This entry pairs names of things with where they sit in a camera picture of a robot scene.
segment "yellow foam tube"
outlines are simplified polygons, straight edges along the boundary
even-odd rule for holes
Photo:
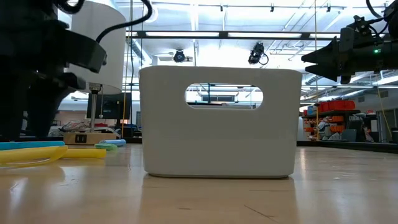
[[[102,159],[106,156],[105,149],[68,149],[62,158],[97,158]]]
[[[0,151],[0,166],[30,167],[44,165],[61,158],[67,151],[68,146],[50,146]],[[45,158],[48,159],[43,161],[26,162]]]

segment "blue foam tube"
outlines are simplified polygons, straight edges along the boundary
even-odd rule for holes
[[[114,145],[117,145],[117,146],[125,146],[127,144],[126,140],[124,140],[124,139],[102,140],[99,143],[114,144]]]
[[[63,141],[42,141],[42,142],[0,142],[1,150],[26,149],[32,147],[64,146]]]

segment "white plastic bin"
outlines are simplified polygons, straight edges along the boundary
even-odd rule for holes
[[[144,168],[170,177],[286,177],[293,172],[302,75],[294,70],[154,66],[140,71]],[[258,86],[256,109],[193,108],[192,83]],[[279,108],[274,113],[272,108]]]

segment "wooden block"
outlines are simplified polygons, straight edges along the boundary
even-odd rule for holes
[[[63,135],[63,141],[67,145],[95,145],[101,140],[115,139],[116,135],[113,133],[65,133]]]

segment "wooden floor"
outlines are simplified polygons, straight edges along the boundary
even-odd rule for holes
[[[0,169],[0,223],[397,223],[398,155],[298,148],[283,180],[165,179],[141,145]]]

